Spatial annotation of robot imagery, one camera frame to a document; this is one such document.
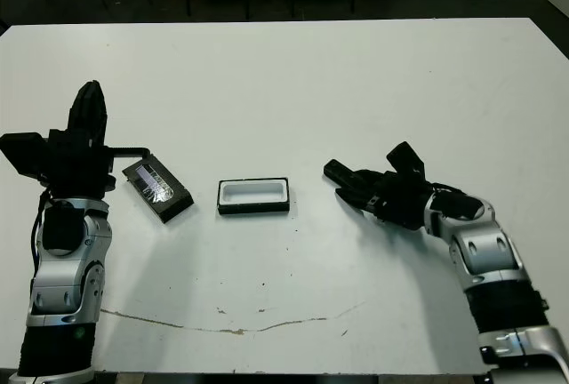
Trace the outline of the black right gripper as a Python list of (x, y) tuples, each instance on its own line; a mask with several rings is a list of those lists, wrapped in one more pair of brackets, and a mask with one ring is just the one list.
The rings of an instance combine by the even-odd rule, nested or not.
[(352, 187), (336, 188), (335, 194), (351, 207), (379, 220), (410, 230), (424, 226), (426, 203), (433, 194), (427, 181), (398, 172), (362, 169), (353, 172)]

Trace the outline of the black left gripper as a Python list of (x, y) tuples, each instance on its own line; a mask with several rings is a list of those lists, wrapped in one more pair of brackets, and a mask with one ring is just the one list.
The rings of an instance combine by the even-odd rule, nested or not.
[(78, 91), (68, 114), (67, 130), (51, 129), (47, 139), (45, 183), (55, 198), (101, 200), (116, 188), (114, 160), (148, 158), (146, 147), (110, 147), (105, 143), (108, 113), (99, 82)]

